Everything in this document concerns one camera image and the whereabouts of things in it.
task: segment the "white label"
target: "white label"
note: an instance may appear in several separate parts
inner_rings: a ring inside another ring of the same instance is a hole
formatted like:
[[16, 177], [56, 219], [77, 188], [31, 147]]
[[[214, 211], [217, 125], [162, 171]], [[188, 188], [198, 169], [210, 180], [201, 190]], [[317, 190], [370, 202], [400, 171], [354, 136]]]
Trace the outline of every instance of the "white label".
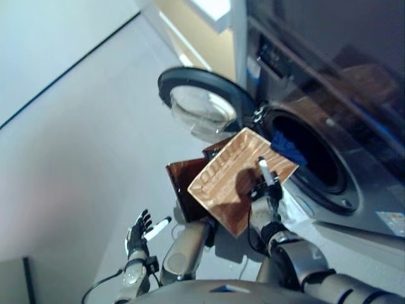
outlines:
[[255, 59], [248, 56], [247, 60], [246, 60], [246, 67], [247, 67], [247, 71], [249, 72], [251, 77], [253, 77], [254, 79], [259, 79], [260, 66], [259, 66], [259, 63], [257, 63]]
[[396, 236], [405, 237], [405, 215], [403, 213], [379, 211], [376, 214]]

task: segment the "blue cloth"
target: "blue cloth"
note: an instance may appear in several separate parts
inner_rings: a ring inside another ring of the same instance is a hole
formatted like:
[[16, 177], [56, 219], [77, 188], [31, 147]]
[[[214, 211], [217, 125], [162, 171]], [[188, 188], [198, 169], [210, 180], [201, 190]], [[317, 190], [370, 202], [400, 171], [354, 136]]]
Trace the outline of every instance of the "blue cloth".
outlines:
[[275, 132], [271, 140], [271, 148], [297, 165], [303, 166], [308, 163], [304, 155], [296, 148], [295, 144], [289, 141], [279, 130]]

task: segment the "washing machine door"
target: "washing machine door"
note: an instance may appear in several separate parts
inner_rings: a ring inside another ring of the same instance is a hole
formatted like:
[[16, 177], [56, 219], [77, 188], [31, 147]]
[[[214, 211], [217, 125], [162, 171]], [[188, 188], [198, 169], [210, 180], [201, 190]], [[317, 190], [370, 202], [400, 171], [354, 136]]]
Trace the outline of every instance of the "washing machine door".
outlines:
[[237, 84], [199, 68], [176, 67], [158, 79], [159, 96], [176, 121], [216, 143], [250, 126], [256, 104]]

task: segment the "wooden tray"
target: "wooden tray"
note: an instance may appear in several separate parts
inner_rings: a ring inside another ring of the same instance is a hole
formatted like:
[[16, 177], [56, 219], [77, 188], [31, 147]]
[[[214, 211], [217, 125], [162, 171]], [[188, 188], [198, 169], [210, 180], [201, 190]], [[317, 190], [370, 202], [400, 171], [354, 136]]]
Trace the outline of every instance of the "wooden tray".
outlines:
[[280, 182], [298, 167], [270, 149], [270, 142], [248, 128], [242, 129], [205, 166], [188, 192], [236, 238], [246, 229], [248, 192], [261, 174], [257, 159], [262, 156]]

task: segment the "washing machine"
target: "washing machine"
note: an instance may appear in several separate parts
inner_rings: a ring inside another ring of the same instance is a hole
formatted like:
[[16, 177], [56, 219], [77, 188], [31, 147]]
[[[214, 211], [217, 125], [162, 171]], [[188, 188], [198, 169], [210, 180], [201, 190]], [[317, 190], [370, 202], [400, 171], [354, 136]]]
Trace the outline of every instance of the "washing machine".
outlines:
[[246, 88], [176, 67], [159, 95], [206, 141], [281, 136], [300, 163], [285, 188], [314, 219], [403, 238], [404, 2], [346, 4], [248, 1]]

